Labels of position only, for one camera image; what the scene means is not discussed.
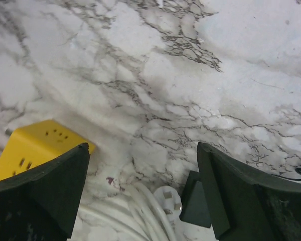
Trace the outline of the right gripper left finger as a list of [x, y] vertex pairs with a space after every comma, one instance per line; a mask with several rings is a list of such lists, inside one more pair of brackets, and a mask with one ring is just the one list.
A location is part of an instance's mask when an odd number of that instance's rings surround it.
[[0, 181], [0, 240], [67, 240], [90, 154], [81, 143], [59, 157]]

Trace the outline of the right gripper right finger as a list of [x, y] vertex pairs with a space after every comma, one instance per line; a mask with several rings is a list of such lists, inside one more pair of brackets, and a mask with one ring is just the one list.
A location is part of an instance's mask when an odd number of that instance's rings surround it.
[[301, 183], [199, 142], [197, 162], [217, 240], [301, 240]]

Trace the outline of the yellow cube socket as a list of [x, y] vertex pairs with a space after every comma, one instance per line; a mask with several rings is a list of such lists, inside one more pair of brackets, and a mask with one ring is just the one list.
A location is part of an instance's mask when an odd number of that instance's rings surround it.
[[55, 120], [15, 129], [0, 156], [0, 181], [51, 161], [81, 143], [96, 145]]

